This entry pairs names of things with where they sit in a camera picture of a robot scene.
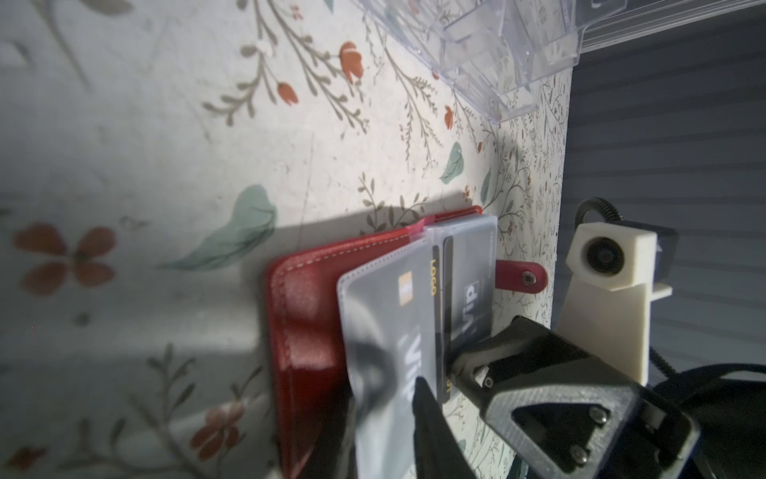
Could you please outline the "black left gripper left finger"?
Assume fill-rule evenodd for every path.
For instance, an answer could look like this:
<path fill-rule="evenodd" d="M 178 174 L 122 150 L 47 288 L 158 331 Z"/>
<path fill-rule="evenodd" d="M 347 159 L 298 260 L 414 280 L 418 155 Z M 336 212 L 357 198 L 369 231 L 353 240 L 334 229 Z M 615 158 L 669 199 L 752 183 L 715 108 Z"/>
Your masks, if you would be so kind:
<path fill-rule="evenodd" d="M 356 402 L 348 383 L 334 397 L 323 429 L 299 478 L 350 479 L 356 468 Z"/>

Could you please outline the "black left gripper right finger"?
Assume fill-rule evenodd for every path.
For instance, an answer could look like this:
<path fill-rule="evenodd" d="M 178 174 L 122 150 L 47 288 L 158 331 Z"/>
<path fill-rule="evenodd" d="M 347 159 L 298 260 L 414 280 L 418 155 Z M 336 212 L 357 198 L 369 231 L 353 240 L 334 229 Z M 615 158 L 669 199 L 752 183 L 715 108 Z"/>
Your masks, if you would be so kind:
<path fill-rule="evenodd" d="M 474 479 L 475 474 L 458 446 L 441 406 L 422 376 L 415 381 L 412 411 L 416 477 Z"/>

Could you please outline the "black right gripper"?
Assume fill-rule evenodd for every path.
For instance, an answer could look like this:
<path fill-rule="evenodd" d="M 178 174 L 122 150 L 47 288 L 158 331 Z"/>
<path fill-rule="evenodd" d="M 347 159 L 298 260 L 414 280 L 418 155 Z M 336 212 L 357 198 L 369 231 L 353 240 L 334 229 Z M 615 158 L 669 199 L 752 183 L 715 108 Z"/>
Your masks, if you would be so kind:
<path fill-rule="evenodd" d="M 715 364 L 645 390 L 550 329 L 515 317 L 464 348 L 454 385 L 534 473 L 763 478 L 762 364 Z"/>

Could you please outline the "red leather card holder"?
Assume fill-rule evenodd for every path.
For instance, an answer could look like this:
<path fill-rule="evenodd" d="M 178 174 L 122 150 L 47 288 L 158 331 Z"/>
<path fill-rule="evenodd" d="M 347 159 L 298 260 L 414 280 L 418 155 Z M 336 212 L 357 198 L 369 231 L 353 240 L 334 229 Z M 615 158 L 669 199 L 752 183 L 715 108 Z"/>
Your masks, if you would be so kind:
<path fill-rule="evenodd" d="M 432 261 L 437 241 L 452 235 L 493 234 L 494 216 L 478 207 L 432 215 L 412 224 L 316 247 L 279 259 L 267 271 L 267 319 L 277 405 L 280 465 L 298 478 L 348 375 L 347 285 L 377 271 L 418 271 L 427 277 L 436 313 Z M 537 263 L 501 261 L 495 288 L 540 293 L 548 283 Z"/>

